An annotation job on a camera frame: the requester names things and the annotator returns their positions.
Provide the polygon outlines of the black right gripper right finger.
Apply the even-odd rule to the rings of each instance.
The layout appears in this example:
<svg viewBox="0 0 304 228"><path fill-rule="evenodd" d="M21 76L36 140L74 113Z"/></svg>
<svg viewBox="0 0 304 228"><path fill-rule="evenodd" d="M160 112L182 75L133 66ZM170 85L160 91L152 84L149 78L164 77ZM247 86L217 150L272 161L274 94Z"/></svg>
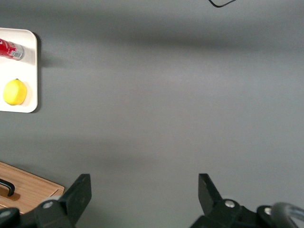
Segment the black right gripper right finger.
<svg viewBox="0 0 304 228"><path fill-rule="evenodd" d="M257 214L220 195L208 174L198 178L198 198L203 210L192 228L259 228Z"/></svg>

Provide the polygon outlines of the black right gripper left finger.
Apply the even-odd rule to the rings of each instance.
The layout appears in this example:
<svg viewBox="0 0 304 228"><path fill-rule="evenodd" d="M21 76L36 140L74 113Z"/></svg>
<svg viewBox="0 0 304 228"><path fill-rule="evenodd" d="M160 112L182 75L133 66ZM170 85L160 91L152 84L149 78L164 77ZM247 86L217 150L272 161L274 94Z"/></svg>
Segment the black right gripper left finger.
<svg viewBox="0 0 304 228"><path fill-rule="evenodd" d="M58 199L44 200L21 216L23 228L74 228L92 197L90 174L81 174Z"/></svg>

